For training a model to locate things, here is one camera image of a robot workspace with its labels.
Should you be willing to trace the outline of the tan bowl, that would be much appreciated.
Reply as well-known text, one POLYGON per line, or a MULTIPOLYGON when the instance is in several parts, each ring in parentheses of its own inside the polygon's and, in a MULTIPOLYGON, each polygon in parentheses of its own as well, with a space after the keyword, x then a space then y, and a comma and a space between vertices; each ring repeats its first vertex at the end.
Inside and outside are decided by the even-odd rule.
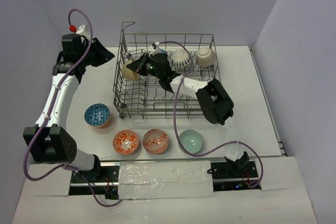
POLYGON ((135 62, 134 59, 129 59, 123 66, 121 69, 121 74, 122 76, 129 81, 138 81, 139 80, 139 74, 130 70, 129 68, 127 68, 127 65, 131 64, 135 62))

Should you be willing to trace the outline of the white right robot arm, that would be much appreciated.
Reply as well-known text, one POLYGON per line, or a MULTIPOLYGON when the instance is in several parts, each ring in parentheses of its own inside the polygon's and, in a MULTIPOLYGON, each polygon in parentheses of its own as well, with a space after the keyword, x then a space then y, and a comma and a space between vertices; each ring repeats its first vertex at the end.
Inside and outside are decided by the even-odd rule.
POLYGON ((187 78, 171 68, 166 53, 156 53, 155 55, 144 53, 138 60, 128 64, 127 68, 141 76, 151 75, 156 77, 165 91, 174 93, 174 132, 184 153, 193 157, 204 157, 222 147, 227 147, 225 159, 229 162, 229 174, 233 177, 240 177, 246 171, 246 164, 249 162, 248 154, 239 149, 239 146, 244 145, 244 143, 230 141, 206 153, 193 154, 185 148, 177 131, 176 107, 179 94, 196 98, 202 114, 211 124, 224 125, 227 119, 233 117, 234 103, 220 81, 213 79, 210 82, 205 82, 187 78))

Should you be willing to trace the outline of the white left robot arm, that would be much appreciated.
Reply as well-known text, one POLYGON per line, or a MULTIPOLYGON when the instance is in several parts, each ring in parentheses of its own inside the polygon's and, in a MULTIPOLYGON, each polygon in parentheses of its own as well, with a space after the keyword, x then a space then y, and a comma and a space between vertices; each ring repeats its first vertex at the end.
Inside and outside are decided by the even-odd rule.
POLYGON ((63 35, 62 51, 52 68, 52 85, 46 105, 34 126, 26 127, 26 155, 38 164, 55 164, 89 182, 102 176, 99 157, 81 151, 66 131, 70 105, 87 66, 98 67, 114 58, 97 38, 80 34, 63 35))

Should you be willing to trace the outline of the white bowl orange rim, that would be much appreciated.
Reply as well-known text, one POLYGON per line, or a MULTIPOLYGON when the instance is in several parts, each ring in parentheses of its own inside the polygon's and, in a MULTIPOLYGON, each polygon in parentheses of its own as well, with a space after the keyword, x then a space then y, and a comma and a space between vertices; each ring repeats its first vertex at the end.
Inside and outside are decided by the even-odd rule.
POLYGON ((171 64, 174 68, 185 68, 190 63, 190 57, 184 49, 178 49, 171 55, 171 64))

